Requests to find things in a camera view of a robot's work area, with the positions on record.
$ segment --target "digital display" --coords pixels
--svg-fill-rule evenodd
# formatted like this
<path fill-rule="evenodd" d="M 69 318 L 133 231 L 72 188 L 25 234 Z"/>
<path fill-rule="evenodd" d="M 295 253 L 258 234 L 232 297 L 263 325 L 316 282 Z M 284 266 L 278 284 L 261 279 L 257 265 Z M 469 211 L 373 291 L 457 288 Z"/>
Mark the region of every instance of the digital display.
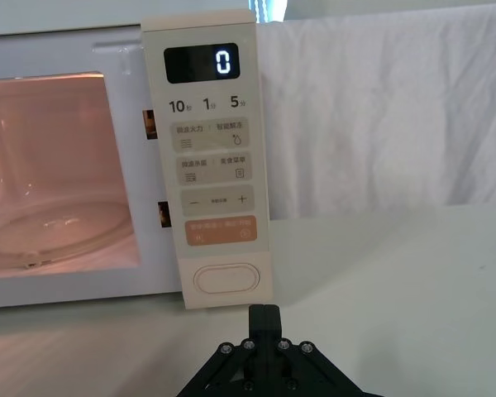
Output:
<path fill-rule="evenodd" d="M 235 43 L 168 48 L 164 61 L 172 84 L 236 79 L 241 74 Z"/>

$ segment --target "screw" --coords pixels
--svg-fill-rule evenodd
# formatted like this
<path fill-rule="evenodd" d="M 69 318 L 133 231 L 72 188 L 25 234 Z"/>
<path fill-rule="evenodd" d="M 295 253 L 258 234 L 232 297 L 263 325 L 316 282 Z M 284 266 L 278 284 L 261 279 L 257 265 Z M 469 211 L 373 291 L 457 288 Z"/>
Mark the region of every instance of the screw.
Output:
<path fill-rule="evenodd" d="M 255 343 L 253 343 L 252 341 L 246 341 L 243 345 L 242 345 L 246 350 L 251 350 L 255 347 Z"/>
<path fill-rule="evenodd" d="M 252 382 L 251 380 L 247 380 L 243 387 L 245 390 L 252 391 L 254 389 L 254 382 Z"/>
<path fill-rule="evenodd" d="M 287 350 L 289 347 L 290 347 L 289 341 L 286 341 L 284 339 L 282 341 L 279 341 L 278 343 L 278 348 L 281 350 Z"/>
<path fill-rule="evenodd" d="M 306 342 L 303 345 L 301 345 L 301 351 L 303 353 L 307 353 L 307 354 L 312 353 L 313 350 L 314 350 L 314 346 L 309 342 Z"/>
<path fill-rule="evenodd" d="M 230 345 L 222 345 L 221 346 L 221 353 L 222 354 L 230 354 L 233 349 L 231 348 Z"/>
<path fill-rule="evenodd" d="M 287 382 L 287 388 L 289 390 L 296 390 L 298 388 L 298 382 L 294 379 L 291 379 Z"/>

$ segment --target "white fabric backdrop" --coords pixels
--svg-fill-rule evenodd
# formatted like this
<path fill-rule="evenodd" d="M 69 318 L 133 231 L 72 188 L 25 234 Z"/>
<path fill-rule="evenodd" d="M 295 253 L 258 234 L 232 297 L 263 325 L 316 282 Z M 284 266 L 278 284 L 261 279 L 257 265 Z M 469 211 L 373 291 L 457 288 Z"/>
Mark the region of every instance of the white fabric backdrop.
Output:
<path fill-rule="evenodd" d="M 496 204 L 496 5 L 258 29 L 272 218 Z"/>

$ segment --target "button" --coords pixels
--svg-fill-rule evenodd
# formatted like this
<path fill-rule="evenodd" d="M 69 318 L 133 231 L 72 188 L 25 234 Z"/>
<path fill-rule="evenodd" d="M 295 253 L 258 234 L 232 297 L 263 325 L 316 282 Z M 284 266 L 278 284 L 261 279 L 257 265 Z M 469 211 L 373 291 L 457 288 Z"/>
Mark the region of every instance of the button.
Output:
<path fill-rule="evenodd" d="M 250 153 L 180 156 L 176 160 L 179 184 L 216 184 L 251 179 Z"/>
<path fill-rule="evenodd" d="M 250 144 L 246 117 L 176 122 L 171 126 L 173 148 L 178 153 L 247 147 Z"/>
<path fill-rule="evenodd" d="M 205 294 L 231 294 L 255 289 L 259 278 L 253 265 L 234 263 L 205 266 L 195 274 L 193 283 Z"/>
<path fill-rule="evenodd" d="M 257 239 L 257 220 L 249 215 L 187 221 L 185 236 L 190 246 L 252 242 Z"/>
<path fill-rule="evenodd" d="M 249 184 L 220 188 L 186 189 L 180 193 L 185 217 L 253 211 L 254 188 Z"/>

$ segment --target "number 0 on display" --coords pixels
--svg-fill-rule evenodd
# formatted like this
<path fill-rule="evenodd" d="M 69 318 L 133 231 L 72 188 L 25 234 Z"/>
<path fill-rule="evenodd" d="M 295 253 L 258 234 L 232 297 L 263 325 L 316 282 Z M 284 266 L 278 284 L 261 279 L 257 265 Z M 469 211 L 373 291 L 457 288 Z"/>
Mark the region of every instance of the number 0 on display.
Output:
<path fill-rule="evenodd" d="M 217 72 L 220 74 L 228 74 L 230 73 L 230 53 L 225 50 L 217 51 L 215 55 L 215 59 L 217 61 Z"/>

